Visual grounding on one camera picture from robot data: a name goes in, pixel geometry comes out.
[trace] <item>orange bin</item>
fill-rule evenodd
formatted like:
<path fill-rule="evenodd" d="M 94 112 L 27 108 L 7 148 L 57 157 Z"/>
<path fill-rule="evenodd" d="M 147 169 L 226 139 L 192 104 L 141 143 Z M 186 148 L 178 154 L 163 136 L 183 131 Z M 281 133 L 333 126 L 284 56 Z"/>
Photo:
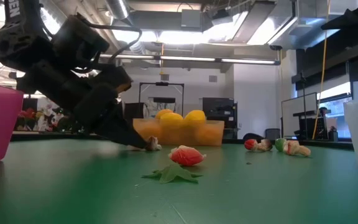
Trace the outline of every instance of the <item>orange bin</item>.
<path fill-rule="evenodd" d="M 159 144 L 221 146 L 224 121 L 134 119 L 135 130 L 144 138 L 158 138 Z"/>

